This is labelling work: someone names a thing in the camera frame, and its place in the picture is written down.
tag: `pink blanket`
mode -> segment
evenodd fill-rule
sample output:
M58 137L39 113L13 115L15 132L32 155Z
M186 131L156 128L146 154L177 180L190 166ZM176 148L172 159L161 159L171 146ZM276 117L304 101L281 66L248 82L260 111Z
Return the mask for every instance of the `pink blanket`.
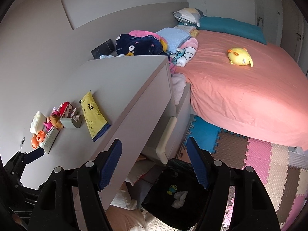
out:
M200 31L195 57L176 72L191 84L191 104L205 121L229 131L308 149L308 80L280 47ZM254 66L230 64L227 50L247 48Z

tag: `drawer handle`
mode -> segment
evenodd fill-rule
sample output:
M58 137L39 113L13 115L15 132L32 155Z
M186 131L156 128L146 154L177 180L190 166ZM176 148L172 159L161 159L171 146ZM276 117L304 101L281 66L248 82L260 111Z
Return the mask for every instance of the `drawer handle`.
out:
M158 145L157 145L157 148L156 148L156 154L157 156L159 157L159 159L161 160L161 162L163 164L167 164L168 162L168 158L165 154L166 152L166 145L167 145L167 142L174 130L174 127L177 123L177 118L176 117L170 117L169 121L168 121L168 124L158 142Z

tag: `door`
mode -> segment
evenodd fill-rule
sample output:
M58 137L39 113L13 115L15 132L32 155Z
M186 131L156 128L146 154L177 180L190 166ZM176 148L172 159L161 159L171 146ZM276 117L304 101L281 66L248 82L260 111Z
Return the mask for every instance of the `door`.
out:
M283 30L281 47L299 61L304 35L304 17L293 0L282 0Z
M282 0L255 0L256 25L267 42L280 46L282 35Z

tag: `yellow snack bag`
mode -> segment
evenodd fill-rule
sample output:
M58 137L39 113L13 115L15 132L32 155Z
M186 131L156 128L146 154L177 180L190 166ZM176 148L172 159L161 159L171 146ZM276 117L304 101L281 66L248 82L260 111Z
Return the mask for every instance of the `yellow snack bag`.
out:
M87 122L91 137L95 142L110 128L110 124L106 121L106 119L98 109L98 106L95 103L91 92L88 92L81 99L80 103L84 112L84 119Z

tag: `clothing pile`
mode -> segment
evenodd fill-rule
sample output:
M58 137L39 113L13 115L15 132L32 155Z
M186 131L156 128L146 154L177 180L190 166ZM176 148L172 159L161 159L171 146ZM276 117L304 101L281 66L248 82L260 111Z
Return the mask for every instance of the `clothing pile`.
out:
M163 28L157 33L134 30L116 38L115 48L118 56L165 55L169 59L171 75L176 66L184 67L195 55L198 41L191 34L193 26L178 25Z

